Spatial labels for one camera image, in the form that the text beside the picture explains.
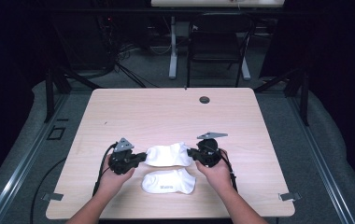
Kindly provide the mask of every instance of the person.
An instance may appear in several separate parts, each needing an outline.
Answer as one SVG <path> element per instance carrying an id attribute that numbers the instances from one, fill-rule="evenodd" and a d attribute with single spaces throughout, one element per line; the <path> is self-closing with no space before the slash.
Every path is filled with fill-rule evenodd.
<path id="1" fill-rule="evenodd" d="M 227 157 L 225 150 L 221 151 L 224 158 Z M 116 175 L 108 169 L 107 162 L 104 163 L 104 174 L 102 175 L 99 189 L 95 195 L 78 210 L 66 223 L 97 223 L 102 211 L 108 202 L 119 192 L 122 185 L 134 174 L 132 168 L 124 175 Z M 218 193 L 230 214 L 234 224 L 262 224 L 266 221 L 256 213 L 253 208 L 238 194 L 231 184 L 230 171 L 226 162 L 220 161 L 215 166 L 208 168 L 201 162 L 195 161 L 197 169 L 205 175 L 209 185 Z"/>

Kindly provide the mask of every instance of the white desk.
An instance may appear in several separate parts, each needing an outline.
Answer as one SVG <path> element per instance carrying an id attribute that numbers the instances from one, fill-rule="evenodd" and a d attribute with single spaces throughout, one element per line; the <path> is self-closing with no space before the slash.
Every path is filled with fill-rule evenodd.
<path id="1" fill-rule="evenodd" d="M 209 97 L 210 102 L 200 103 L 201 96 Z M 196 137 L 206 132 L 228 133 L 217 141 L 229 153 L 239 194 L 261 216 L 293 215 L 293 203 L 278 198 L 289 190 L 253 90 L 190 88 L 94 91 L 55 188 L 55 193 L 64 196 L 50 202 L 47 217 L 68 219 L 90 200 L 103 154 L 122 137 L 139 153 L 180 141 L 196 147 Z M 196 177 L 193 193 L 149 194 L 142 190 L 145 174 L 177 168 L 161 169 L 141 162 L 101 218 L 229 216 L 194 163 L 186 168 Z"/>
<path id="2" fill-rule="evenodd" d="M 153 7 L 283 7 L 285 0 L 151 0 Z M 171 20 L 171 62 L 169 78 L 177 76 L 178 50 L 176 45 L 175 17 Z M 250 80 L 247 60 L 242 63 L 244 80 Z"/>

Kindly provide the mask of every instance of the table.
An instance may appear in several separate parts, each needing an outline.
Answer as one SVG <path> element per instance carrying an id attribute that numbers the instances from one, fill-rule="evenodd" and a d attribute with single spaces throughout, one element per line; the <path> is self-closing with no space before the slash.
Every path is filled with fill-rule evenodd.
<path id="1" fill-rule="evenodd" d="M 152 7 L 283 7 L 285 0 L 151 0 Z M 171 19 L 171 62 L 169 64 L 169 78 L 177 75 L 178 51 L 176 45 L 175 17 Z M 242 63 L 244 80 L 250 80 L 250 73 L 246 58 Z"/>
<path id="2" fill-rule="evenodd" d="M 203 104 L 200 97 L 210 102 Z M 106 149 L 122 137 L 134 153 L 149 147 L 183 141 L 196 147 L 198 135 L 228 133 L 217 138 L 229 153 L 240 195 L 263 217 L 293 215 L 289 192 L 253 90 L 244 88 L 100 89 L 92 93 L 50 201 L 50 219 L 68 219 L 92 197 L 99 165 Z M 141 162 L 133 177 L 108 204 L 101 218 L 216 218 L 228 217 L 221 199 L 194 163 L 186 167 L 196 177 L 192 194 L 149 194 L 143 176 L 157 170 Z"/>

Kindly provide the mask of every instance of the folded white cloth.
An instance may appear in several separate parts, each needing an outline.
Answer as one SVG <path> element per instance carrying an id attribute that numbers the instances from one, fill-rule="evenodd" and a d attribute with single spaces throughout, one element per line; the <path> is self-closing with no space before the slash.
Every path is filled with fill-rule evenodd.
<path id="1" fill-rule="evenodd" d="M 168 171 L 155 171 L 144 176 L 142 189 L 147 193 L 190 194 L 194 190 L 195 177 L 187 173 L 185 168 Z"/>
<path id="2" fill-rule="evenodd" d="M 145 164 L 150 166 L 189 166 L 192 164 L 192 157 L 187 154 L 189 149 L 183 142 L 171 146 L 150 147 L 146 152 Z"/>

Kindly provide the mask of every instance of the black chair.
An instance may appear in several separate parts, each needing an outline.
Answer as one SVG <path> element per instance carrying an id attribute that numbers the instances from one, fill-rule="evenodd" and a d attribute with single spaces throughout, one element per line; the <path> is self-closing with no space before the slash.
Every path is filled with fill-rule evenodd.
<path id="1" fill-rule="evenodd" d="M 254 28 L 253 19 L 241 12 L 209 12 L 196 16 L 189 26 L 187 87 L 190 87 L 192 62 L 229 63 L 228 69 L 233 63 L 238 63 L 235 82 L 238 87 L 249 37 Z"/>

